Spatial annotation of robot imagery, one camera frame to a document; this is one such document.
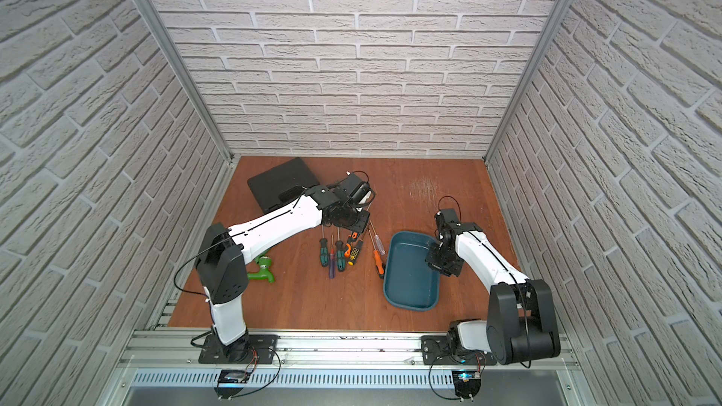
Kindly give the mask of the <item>teal storage tray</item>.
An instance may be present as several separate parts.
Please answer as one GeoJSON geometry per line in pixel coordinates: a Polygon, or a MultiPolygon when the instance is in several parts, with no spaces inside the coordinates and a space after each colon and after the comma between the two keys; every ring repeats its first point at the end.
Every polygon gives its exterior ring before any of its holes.
{"type": "Polygon", "coordinates": [[[390,242],[385,267],[384,295],[395,308],[425,312],[436,307],[440,274],[429,267],[436,239],[413,231],[400,231],[390,242]]]}

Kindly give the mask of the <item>black yellow screwdriver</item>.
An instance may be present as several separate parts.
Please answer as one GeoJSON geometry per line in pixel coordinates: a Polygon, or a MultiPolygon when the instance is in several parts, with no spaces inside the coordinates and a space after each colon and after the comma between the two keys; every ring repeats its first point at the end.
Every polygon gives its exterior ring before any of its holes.
{"type": "Polygon", "coordinates": [[[350,251],[350,254],[348,257],[348,263],[351,266],[355,265],[355,263],[358,260],[359,255],[363,249],[364,237],[365,237],[365,235],[361,234],[359,236],[358,240],[356,241],[356,243],[351,247],[351,251],[350,251]]]}

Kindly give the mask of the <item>clear handle screwdriver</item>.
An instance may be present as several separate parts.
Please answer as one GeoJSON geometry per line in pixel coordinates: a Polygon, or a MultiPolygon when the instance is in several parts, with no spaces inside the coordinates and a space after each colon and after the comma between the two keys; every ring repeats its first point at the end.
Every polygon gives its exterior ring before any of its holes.
{"type": "Polygon", "coordinates": [[[385,251],[385,246],[383,245],[382,239],[380,238],[378,232],[376,231],[376,228],[374,227],[374,224],[370,222],[370,228],[372,229],[373,233],[373,244],[375,250],[379,253],[380,256],[384,256],[387,252],[385,251]]]}

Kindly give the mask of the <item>purple slim screwdriver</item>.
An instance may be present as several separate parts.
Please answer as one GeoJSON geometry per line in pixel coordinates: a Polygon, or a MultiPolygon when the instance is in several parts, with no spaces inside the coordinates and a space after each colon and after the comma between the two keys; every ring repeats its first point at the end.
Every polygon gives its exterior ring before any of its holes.
{"type": "Polygon", "coordinates": [[[329,245],[329,278],[334,279],[336,274],[336,251],[333,241],[333,235],[331,236],[329,245]]]}

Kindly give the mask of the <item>large orange black screwdriver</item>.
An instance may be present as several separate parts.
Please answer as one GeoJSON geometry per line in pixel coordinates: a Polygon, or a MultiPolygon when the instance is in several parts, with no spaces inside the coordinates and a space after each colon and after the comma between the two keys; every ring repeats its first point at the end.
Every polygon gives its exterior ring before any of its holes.
{"type": "Polygon", "coordinates": [[[383,260],[383,256],[380,256],[379,253],[374,248],[373,233],[372,233],[372,246],[373,246],[372,254],[374,257],[374,264],[376,267],[377,274],[378,274],[379,278],[384,278],[385,277],[385,261],[383,260]]]}

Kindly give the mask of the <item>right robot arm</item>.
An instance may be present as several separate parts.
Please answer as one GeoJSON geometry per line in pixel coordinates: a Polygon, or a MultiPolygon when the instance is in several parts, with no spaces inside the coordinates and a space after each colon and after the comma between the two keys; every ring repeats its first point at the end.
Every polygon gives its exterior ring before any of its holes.
{"type": "Polygon", "coordinates": [[[541,279],[517,270],[494,248],[481,228],[462,222],[453,209],[434,216],[437,243],[426,262],[443,276],[459,276],[468,266],[488,291],[487,318],[451,323],[449,352],[460,358],[472,351],[490,353],[502,365],[560,355],[560,332],[553,294],[541,279]]]}

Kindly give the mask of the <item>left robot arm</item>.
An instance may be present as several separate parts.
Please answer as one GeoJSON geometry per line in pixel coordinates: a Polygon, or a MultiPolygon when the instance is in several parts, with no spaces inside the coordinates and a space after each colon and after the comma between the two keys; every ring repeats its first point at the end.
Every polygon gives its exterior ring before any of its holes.
{"type": "Polygon", "coordinates": [[[248,341],[242,297],[248,285],[246,266],[273,246],[319,226],[342,227],[352,240],[370,221],[375,192],[349,172],[339,182],[316,185],[279,209],[252,221],[206,230],[195,270],[212,317],[212,338],[224,350],[242,349],[248,341]]]}

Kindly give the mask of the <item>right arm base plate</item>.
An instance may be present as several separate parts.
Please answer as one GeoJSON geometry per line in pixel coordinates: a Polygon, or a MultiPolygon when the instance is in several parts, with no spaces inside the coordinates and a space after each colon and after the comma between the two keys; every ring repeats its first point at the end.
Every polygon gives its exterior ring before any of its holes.
{"type": "Polygon", "coordinates": [[[449,340],[448,336],[424,335],[420,338],[420,349],[425,366],[495,366],[498,361],[488,351],[463,350],[449,340]]]}

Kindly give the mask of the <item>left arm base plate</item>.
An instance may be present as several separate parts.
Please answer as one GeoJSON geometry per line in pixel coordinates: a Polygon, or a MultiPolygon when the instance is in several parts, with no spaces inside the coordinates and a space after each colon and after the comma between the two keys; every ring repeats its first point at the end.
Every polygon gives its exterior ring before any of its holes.
{"type": "Polygon", "coordinates": [[[248,334],[241,339],[224,345],[216,334],[206,336],[199,354],[199,364],[206,365],[247,365],[254,356],[259,365],[272,365],[276,361],[274,351],[278,335],[248,334]]]}

